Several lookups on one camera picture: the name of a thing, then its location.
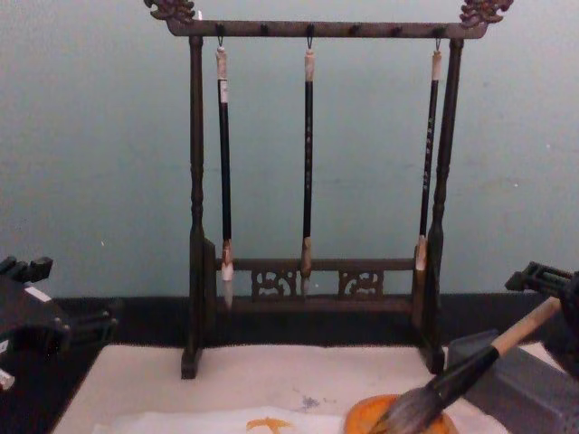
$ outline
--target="wooden post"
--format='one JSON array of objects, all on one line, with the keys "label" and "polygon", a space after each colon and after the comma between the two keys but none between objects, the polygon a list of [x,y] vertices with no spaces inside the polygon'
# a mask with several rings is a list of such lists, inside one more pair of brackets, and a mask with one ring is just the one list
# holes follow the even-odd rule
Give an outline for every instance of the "wooden post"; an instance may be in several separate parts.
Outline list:
[{"label": "wooden post", "polygon": [[189,335],[181,358],[181,376],[195,378],[203,351],[204,229],[203,229],[203,38],[189,38],[191,52],[191,216],[189,235]]}]

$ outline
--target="white paper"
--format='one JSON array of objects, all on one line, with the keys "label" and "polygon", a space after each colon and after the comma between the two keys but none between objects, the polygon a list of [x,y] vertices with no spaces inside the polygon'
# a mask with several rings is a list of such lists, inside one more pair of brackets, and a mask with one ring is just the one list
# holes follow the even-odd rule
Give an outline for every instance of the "white paper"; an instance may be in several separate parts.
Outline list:
[{"label": "white paper", "polygon": [[273,407],[246,410],[210,411],[206,413],[141,413],[124,416],[109,426],[98,425],[92,434],[158,434],[158,433],[211,433],[211,434],[271,434],[267,425],[247,430],[252,420],[270,418],[288,422],[290,427],[280,427],[280,434],[341,433],[343,418],[330,415],[313,415]]}]

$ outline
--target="wooden brush handle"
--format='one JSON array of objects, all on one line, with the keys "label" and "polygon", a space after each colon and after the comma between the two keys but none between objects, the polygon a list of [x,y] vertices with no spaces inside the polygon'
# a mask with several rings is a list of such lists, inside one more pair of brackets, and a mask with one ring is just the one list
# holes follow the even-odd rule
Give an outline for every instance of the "wooden brush handle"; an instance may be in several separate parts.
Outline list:
[{"label": "wooden brush handle", "polygon": [[527,316],[511,326],[509,330],[492,341],[492,346],[497,348],[500,355],[503,355],[521,342],[525,337],[537,330],[547,319],[557,313],[560,309],[561,302],[558,298],[548,298],[527,314]]}]

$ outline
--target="white brush tip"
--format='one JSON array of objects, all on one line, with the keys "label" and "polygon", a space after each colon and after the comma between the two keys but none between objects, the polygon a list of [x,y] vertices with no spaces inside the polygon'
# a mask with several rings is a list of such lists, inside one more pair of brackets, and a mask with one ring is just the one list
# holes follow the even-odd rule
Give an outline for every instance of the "white brush tip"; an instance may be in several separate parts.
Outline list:
[{"label": "white brush tip", "polygon": [[225,282],[223,291],[223,298],[225,299],[225,305],[227,310],[232,310],[233,306],[233,285],[231,281]]},{"label": "white brush tip", "polygon": [[224,282],[233,280],[233,264],[221,264],[221,277]]}]

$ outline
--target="carved wooden panel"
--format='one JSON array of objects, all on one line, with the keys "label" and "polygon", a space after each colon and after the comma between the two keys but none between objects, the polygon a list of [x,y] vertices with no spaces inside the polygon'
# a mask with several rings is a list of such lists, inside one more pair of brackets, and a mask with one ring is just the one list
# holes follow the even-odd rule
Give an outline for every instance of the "carved wooden panel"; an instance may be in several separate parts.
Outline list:
[{"label": "carved wooden panel", "polygon": [[338,272],[340,298],[380,298],[384,296],[384,272]]},{"label": "carved wooden panel", "polygon": [[295,297],[297,272],[294,270],[253,270],[252,298],[280,299]]},{"label": "carved wooden panel", "polygon": [[145,0],[145,5],[149,8],[153,5],[157,7],[151,12],[157,20],[175,20],[181,24],[190,24],[195,15],[195,3],[187,0]]},{"label": "carved wooden panel", "polygon": [[493,24],[503,19],[498,12],[506,12],[515,0],[464,0],[460,19],[465,27],[481,23]]}]

